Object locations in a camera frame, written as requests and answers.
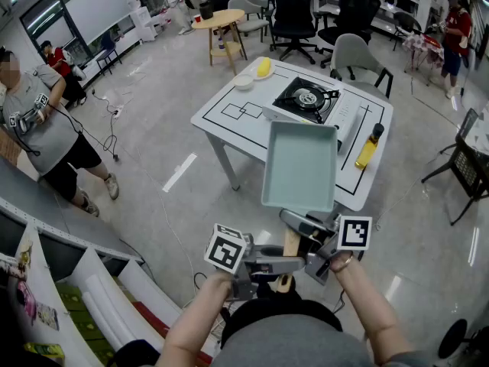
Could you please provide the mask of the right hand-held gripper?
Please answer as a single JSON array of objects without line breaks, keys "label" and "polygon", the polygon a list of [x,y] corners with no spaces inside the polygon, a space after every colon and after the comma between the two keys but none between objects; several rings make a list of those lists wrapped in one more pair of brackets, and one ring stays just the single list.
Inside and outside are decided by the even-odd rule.
[{"label": "right hand-held gripper", "polygon": [[341,252],[351,252],[360,261],[369,248],[371,217],[337,215],[328,224],[289,209],[282,209],[279,217],[301,237],[316,241],[307,252],[305,272],[321,285],[327,282],[331,260]]}]

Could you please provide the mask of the person's right hand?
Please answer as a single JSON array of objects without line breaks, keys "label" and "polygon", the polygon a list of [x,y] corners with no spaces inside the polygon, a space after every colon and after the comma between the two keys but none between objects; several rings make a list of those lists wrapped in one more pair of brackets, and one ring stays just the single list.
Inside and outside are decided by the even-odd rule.
[{"label": "person's right hand", "polygon": [[339,252],[335,257],[331,259],[330,270],[339,273],[354,260],[362,260],[364,255],[363,251],[349,251],[349,252]]}]

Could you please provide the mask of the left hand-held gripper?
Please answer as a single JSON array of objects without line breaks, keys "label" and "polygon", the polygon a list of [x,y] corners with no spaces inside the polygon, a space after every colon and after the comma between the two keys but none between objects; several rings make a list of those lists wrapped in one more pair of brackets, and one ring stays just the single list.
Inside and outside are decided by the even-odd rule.
[{"label": "left hand-held gripper", "polygon": [[279,245],[255,245],[252,234],[216,223],[207,243],[205,261],[232,276],[227,301],[253,298],[258,285],[276,281],[276,275],[291,274],[305,266],[297,256],[283,256]]}]

